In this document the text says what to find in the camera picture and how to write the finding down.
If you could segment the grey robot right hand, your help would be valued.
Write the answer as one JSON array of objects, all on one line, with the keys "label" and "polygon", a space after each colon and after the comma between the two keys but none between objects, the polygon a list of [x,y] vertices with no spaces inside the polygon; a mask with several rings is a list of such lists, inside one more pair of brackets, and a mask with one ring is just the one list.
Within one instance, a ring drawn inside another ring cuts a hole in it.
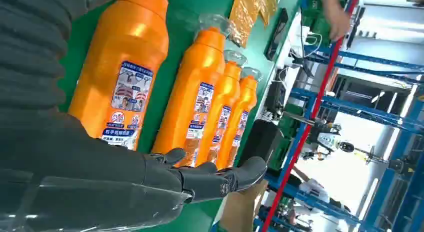
[{"label": "grey robot right hand", "polygon": [[236,168],[174,167],[87,135],[58,111],[0,111],[1,231],[134,231],[167,224],[187,203],[259,181],[260,157]]}]

